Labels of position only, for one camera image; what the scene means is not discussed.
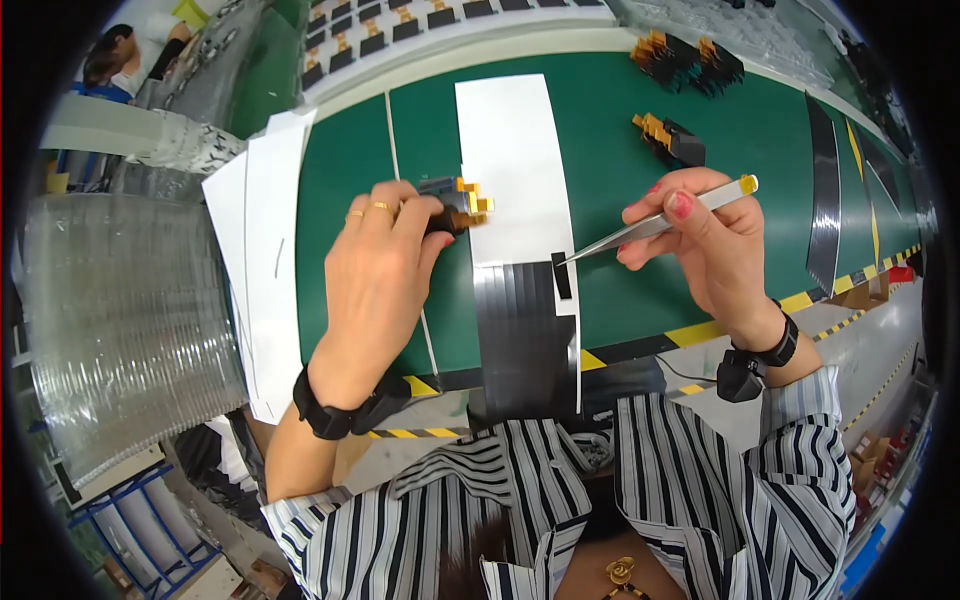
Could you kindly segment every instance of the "green workbench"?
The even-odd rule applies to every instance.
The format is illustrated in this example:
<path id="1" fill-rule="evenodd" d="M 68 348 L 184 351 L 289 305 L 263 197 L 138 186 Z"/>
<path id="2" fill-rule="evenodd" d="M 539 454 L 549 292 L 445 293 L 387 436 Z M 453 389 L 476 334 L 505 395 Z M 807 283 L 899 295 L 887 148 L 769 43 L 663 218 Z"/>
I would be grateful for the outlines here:
<path id="1" fill-rule="evenodd" d="M 390 90 L 396 161 L 402 178 L 460 175 L 460 141 L 454 84 L 506 75 L 542 73 L 546 79 L 564 161 L 574 245 L 581 248 L 622 227 L 620 211 L 666 173 L 631 123 L 651 112 L 694 132 L 707 146 L 707 167 L 737 177 L 756 174 L 756 194 L 766 219 L 766 288 L 778 299 L 819 298 L 805 268 L 813 211 L 813 159 L 804 94 L 747 74 L 743 85 L 709 99 L 693 90 L 675 95 L 643 75 L 625 53 L 547 55 L 481 64 Z M 914 252 L 920 242 L 906 167 L 869 135 L 894 165 L 899 216 L 876 176 L 863 167 L 876 214 L 875 254 L 871 209 L 847 123 L 834 121 L 842 188 L 842 231 L 837 291 L 883 270 L 883 258 Z M 352 198 L 394 177 L 386 98 L 378 95 L 316 123 L 300 176 L 297 295 L 300 350 L 306 360 L 326 328 L 324 256 L 343 225 Z M 616 263 L 613 252 L 576 263 L 585 368 L 685 346 L 718 332 L 689 295 L 672 256 L 638 273 Z M 441 381 L 433 377 L 426 337 L 418 327 L 396 368 L 427 375 L 444 389 L 479 382 L 469 244 L 465 237 L 443 252 L 424 308 Z"/>

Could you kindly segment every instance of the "striped shirt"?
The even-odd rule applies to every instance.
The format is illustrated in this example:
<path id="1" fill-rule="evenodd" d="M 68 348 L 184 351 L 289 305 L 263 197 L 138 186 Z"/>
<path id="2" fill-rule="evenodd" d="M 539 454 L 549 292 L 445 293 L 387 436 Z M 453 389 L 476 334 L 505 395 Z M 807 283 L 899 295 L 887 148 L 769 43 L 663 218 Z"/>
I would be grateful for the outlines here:
<path id="1" fill-rule="evenodd" d="M 758 447 L 740 454 L 662 395 L 621 398 L 611 430 L 507 421 L 439 448 L 393 480 L 263 507 L 309 598 L 433 598 L 446 549 L 506 508 L 491 599 L 552 598 L 584 530 L 581 477 L 613 461 L 616 503 L 687 596 L 825 598 L 853 528 L 837 368 L 764 392 Z"/>

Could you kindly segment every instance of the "black cable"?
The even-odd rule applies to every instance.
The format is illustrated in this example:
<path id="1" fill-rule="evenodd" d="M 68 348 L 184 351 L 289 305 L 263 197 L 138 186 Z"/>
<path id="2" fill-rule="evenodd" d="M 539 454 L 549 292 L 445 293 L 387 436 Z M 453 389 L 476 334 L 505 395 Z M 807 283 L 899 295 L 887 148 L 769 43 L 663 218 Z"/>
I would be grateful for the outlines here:
<path id="1" fill-rule="evenodd" d="M 669 369 L 670 371 L 672 371 L 673 374 L 677 375 L 678 377 L 682 377 L 683 379 L 689 379 L 689 380 L 691 380 L 691 381 L 706 381 L 707 383 L 716 383 L 716 382 L 717 382 L 716 379 L 709 379 L 709 378 L 707 378 L 707 377 L 694 377 L 694 376 L 692 376 L 692 375 L 684 375 L 683 373 L 678 372 L 676 369 L 674 369 L 673 367 L 671 367 L 671 366 L 670 366 L 670 363 L 666 362 L 666 360 L 665 360 L 662 356 L 660 356 L 659 354 L 654 354 L 654 356 L 656 356 L 656 357 L 657 357 L 657 360 L 659 360 L 659 361 L 662 362 L 664 365 L 666 365 L 666 368 Z"/>

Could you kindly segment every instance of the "red nail polish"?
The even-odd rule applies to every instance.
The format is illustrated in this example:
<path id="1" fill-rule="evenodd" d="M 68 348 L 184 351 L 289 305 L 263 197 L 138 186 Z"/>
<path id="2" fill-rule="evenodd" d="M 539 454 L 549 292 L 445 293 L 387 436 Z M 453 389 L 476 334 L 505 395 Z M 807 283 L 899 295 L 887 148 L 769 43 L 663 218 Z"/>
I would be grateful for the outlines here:
<path id="1" fill-rule="evenodd" d="M 683 190 L 674 192 L 669 202 L 670 212 L 681 221 L 693 212 L 693 197 Z"/>

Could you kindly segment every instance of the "gold rose pendant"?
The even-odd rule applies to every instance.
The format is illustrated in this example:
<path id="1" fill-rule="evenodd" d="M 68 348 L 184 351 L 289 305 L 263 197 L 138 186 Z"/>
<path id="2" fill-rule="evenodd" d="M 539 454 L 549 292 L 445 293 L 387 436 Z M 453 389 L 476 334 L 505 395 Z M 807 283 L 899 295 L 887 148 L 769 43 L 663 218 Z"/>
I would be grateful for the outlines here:
<path id="1" fill-rule="evenodd" d="M 613 561 L 607 565 L 607 574 L 610 575 L 610 580 L 616 586 L 616 588 L 611 591 L 609 594 L 601 598 L 601 600 L 610 600 L 616 594 L 621 591 L 629 591 L 633 594 L 639 596 L 642 600 L 651 600 L 650 596 L 643 593 L 636 588 L 633 584 L 630 583 L 630 571 L 634 568 L 634 559 L 629 556 Z"/>

